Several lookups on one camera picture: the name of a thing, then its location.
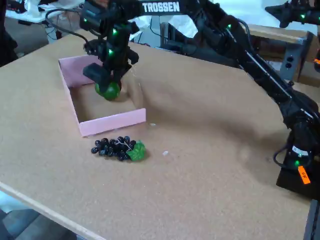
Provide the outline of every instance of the orange tag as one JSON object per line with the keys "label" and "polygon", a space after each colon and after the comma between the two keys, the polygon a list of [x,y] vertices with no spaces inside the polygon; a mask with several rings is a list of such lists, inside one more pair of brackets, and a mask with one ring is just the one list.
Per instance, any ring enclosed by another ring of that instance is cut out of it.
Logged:
{"label": "orange tag", "polygon": [[298,166],[298,171],[299,171],[300,177],[301,177],[304,184],[311,183],[311,181],[306,173],[306,170],[303,166]]}

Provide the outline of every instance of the white paper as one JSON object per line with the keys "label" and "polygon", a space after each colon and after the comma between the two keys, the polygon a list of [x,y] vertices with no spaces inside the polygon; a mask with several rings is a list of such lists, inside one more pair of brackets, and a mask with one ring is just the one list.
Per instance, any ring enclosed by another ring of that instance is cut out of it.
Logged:
{"label": "white paper", "polygon": [[[234,17],[245,21],[247,24],[279,28],[280,21],[269,14],[265,10],[265,7],[282,5],[286,2],[286,0],[214,0],[213,2],[219,3],[220,7],[227,14],[233,15]],[[135,18],[136,23],[140,18],[145,17],[146,16]],[[144,29],[150,26],[150,20],[148,21],[148,24],[144,22],[144,25],[140,29],[140,32],[143,32]],[[193,38],[198,32],[194,22],[187,15],[172,16],[171,18],[169,18],[168,22],[187,38]],[[286,29],[305,32],[309,31],[314,35],[318,35],[318,28],[313,24],[301,24],[300,22],[292,22]]]}
{"label": "white paper", "polygon": [[38,4],[40,0],[25,0],[24,1],[24,8],[25,10],[31,15],[36,17],[40,16],[40,12],[38,9]]}
{"label": "white paper", "polygon": [[149,28],[150,22],[151,22],[151,16],[140,16],[133,18],[129,20],[129,22],[135,22],[135,24],[138,26],[140,31],[136,32],[135,34],[131,34],[129,40],[135,38],[140,33],[142,33],[145,29]]}
{"label": "white paper", "polygon": [[[229,15],[245,21],[247,24],[279,28],[280,21],[265,10],[265,7],[282,5],[286,0],[215,0]],[[318,34],[318,28],[313,24],[292,22],[286,29],[309,31]]]}

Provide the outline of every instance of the plastic grape cluster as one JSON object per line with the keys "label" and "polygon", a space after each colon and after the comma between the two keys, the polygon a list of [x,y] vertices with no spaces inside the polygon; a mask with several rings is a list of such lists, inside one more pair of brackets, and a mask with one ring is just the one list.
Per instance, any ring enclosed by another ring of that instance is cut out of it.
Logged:
{"label": "plastic grape cluster", "polygon": [[119,136],[117,140],[102,138],[94,142],[95,147],[91,149],[92,154],[100,156],[117,157],[119,161],[138,161],[144,157],[145,146],[142,142],[130,140],[129,136]]}

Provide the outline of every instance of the table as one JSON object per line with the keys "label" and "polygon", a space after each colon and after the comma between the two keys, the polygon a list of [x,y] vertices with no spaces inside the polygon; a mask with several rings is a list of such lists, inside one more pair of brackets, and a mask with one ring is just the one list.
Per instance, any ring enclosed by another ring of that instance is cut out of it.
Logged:
{"label": "table", "polygon": [[[271,160],[288,136],[277,105],[242,70],[130,46],[147,122],[99,136],[80,137],[58,68],[80,38],[0,68],[0,190],[88,239],[302,239],[310,201],[276,186]],[[90,153],[124,135],[145,161]]]}
{"label": "table", "polygon": [[[289,81],[299,80],[300,72],[304,67],[305,61],[312,62],[316,56],[314,52],[318,47],[318,38],[311,32],[290,30],[283,28],[248,25],[251,36],[281,41],[285,47],[285,54],[282,62],[272,62],[273,67],[279,70],[280,76]],[[176,29],[163,22],[161,24],[161,48],[164,49],[185,49],[185,54],[192,53],[192,57],[210,61],[213,63],[224,63],[227,66],[234,66],[235,63],[230,59],[218,55],[209,47],[196,47],[177,42],[175,39]]]}

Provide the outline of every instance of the floor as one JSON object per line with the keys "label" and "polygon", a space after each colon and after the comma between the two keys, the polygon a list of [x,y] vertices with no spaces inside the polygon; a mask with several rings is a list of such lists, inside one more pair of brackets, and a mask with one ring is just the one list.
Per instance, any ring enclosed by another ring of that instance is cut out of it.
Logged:
{"label": "floor", "polygon": [[[152,30],[156,34],[160,33],[159,20],[160,19],[158,16],[152,17]],[[53,21],[58,22],[60,26],[68,30],[76,31],[79,29],[79,16],[74,13],[61,15],[58,19],[54,18]],[[15,50],[16,53],[29,54],[49,44],[48,39],[50,40],[50,42],[54,41],[50,37],[47,37],[47,33],[44,25],[32,24],[30,26],[26,26],[26,25],[18,24],[18,21],[12,18],[6,18],[4,25],[7,32],[18,43],[18,47]],[[134,39],[134,41],[137,42],[140,37],[139,43],[141,44],[147,43],[151,47],[159,47],[160,37],[156,34],[154,34],[149,28],[147,28],[142,33],[141,37],[137,36]]]}
{"label": "floor", "polygon": [[77,235],[32,209],[2,212],[0,240],[80,240]]}

